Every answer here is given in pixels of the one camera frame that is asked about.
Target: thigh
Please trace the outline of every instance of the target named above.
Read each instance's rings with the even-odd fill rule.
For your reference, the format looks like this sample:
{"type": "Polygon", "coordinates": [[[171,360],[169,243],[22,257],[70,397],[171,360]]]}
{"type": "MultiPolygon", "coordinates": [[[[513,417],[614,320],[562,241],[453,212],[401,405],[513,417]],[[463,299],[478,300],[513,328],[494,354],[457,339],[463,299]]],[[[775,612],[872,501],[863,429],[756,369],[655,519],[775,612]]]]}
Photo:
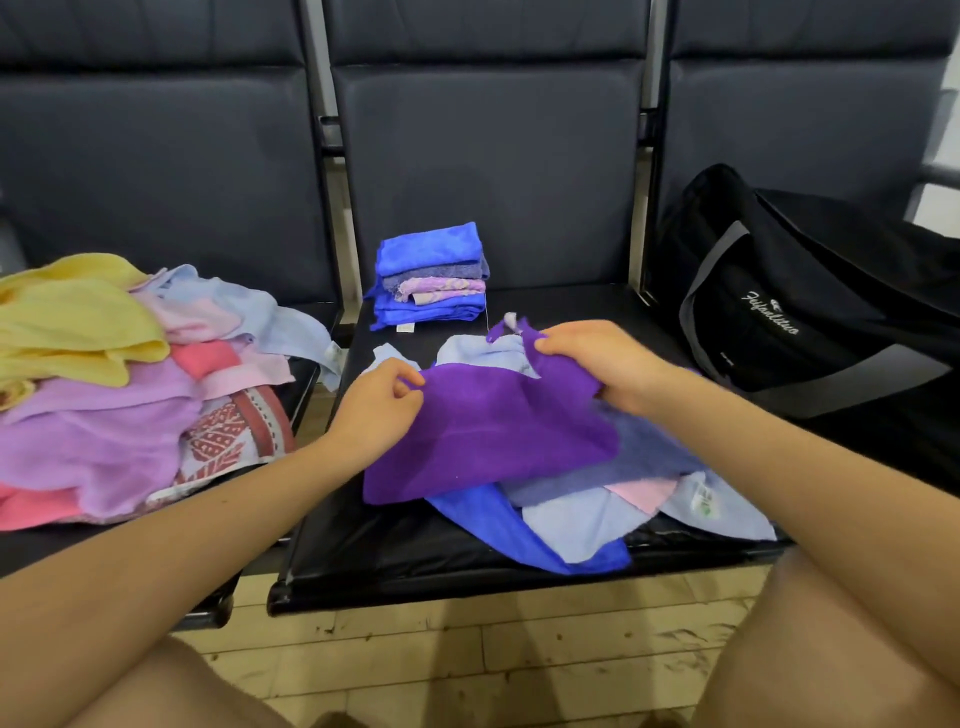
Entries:
{"type": "Polygon", "coordinates": [[[290,728],[225,682],[186,644],[164,638],[68,728],[290,728]]]}
{"type": "Polygon", "coordinates": [[[951,728],[960,692],[793,549],[720,656],[695,728],[951,728]]]}

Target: black bag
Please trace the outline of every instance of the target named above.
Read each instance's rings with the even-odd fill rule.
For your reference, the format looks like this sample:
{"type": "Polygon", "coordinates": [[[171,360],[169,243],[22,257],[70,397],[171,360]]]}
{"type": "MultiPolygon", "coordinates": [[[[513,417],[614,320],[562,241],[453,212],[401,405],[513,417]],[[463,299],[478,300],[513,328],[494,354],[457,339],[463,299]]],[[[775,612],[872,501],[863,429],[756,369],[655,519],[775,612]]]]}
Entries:
{"type": "Polygon", "coordinates": [[[649,270],[708,376],[960,495],[960,240],[715,165],[649,270]]]}

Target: person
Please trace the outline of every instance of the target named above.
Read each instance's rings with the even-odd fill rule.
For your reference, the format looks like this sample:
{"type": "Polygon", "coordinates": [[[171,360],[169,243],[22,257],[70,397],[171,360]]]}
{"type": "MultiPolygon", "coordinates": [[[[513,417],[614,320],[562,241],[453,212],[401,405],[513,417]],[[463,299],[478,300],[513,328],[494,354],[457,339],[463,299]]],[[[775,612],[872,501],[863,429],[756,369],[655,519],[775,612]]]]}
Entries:
{"type": "MultiPolygon", "coordinates": [[[[798,544],[724,650],[696,728],[960,725],[960,500],[666,363],[610,322],[546,333],[538,349],[576,359],[602,397],[673,433],[798,544]]],[[[408,385],[422,376],[388,360],[356,379],[312,445],[0,580],[0,724],[287,725],[167,634],[403,436],[423,397],[408,385]]]]}

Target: person's left hand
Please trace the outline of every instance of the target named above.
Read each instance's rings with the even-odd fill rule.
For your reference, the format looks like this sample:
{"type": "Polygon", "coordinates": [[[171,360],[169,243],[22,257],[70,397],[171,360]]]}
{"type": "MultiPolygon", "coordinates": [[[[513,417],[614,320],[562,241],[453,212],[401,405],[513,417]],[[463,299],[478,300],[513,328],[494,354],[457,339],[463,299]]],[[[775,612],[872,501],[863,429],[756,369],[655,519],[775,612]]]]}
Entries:
{"type": "Polygon", "coordinates": [[[392,448],[423,406],[423,375],[405,361],[387,359],[359,376],[347,389],[325,438],[332,438],[357,471],[392,448]]]}

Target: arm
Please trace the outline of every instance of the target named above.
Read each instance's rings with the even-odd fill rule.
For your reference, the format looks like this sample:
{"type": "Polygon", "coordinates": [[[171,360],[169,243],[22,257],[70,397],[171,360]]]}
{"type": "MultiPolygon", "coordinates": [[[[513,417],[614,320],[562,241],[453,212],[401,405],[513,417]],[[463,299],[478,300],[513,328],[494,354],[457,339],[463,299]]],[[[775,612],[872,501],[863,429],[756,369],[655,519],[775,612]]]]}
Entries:
{"type": "Polygon", "coordinates": [[[960,498],[791,425],[674,367],[610,322],[538,341],[673,433],[904,643],[960,686],[960,498]]]}
{"type": "Polygon", "coordinates": [[[396,443],[423,403],[400,376],[423,385],[407,364],[384,362],[353,383],[312,445],[0,580],[4,724],[62,725],[396,443]]]}

